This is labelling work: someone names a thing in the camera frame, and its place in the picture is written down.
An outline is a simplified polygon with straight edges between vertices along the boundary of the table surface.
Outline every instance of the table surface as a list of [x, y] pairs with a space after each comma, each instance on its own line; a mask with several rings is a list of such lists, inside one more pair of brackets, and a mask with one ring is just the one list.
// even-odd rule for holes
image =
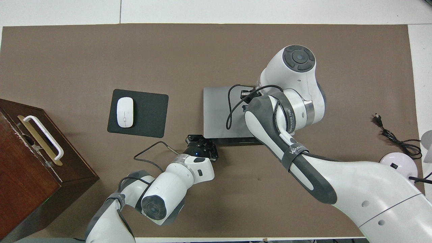
[[[301, 11], [292, 11], [297, 9], [307, 9], [310, 16], [303, 18]], [[432, 8], [421, 0], [409, 3], [401, 0], [361, 3], [321, 1], [319, 4], [315, 1], [269, 1], [265, 6], [250, 1], [232, 4], [230, 1], [212, 3], [190, 0], [177, 3], [169, 0], [111, 0], [101, 4], [96, 0], [2, 0], [0, 13], [0, 26], [125, 22], [409, 24], [419, 134], [430, 130], [432, 125], [432, 110], [424, 105], [432, 102], [429, 95]], [[423, 170], [429, 173], [432, 166], [424, 164]], [[431, 193], [431, 187], [426, 187], [426, 195], [430, 197]]]

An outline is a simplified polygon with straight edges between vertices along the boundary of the wooden cabinet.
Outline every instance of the wooden cabinet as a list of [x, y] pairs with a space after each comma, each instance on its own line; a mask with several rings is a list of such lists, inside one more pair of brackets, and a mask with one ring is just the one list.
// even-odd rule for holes
[[45, 228], [98, 179], [44, 110], [0, 99], [2, 243]]

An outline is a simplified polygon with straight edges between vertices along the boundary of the computer mouse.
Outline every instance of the computer mouse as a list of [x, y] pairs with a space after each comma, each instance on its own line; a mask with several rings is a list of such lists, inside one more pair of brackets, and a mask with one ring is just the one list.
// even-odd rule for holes
[[117, 101], [117, 123], [122, 128], [133, 125], [133, 99], [122, 97]]

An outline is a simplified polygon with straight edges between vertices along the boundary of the circular button pad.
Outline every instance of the circular button pad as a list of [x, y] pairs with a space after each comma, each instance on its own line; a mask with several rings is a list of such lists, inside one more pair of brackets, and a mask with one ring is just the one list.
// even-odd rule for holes
[[283, 62], [296, 72], [304, 73], [315, 66], [315, 56], [301, 45], [290, 45], [283, 51]]

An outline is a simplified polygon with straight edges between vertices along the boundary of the white tile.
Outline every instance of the white tile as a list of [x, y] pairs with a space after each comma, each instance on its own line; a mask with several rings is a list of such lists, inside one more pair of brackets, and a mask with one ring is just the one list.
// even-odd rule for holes
[[119, 22], [120, 0], [0, 0], [0, 28]]
[[[417, 124], [421, 137], [425, 132], [432, 130], [432, 25], [409, 25], [408, 33], [413, 61]], [[422, 146], [423, 157], [426, 151]], [[423, 175], [426, 176], [432, 171], [432, 164], [422, 165]], [[432, 185], [425, 184], [425, 189], [427, 198], [432, 201]]]
[[432, 23], [421, 0], [123, 0], [122, 23]]

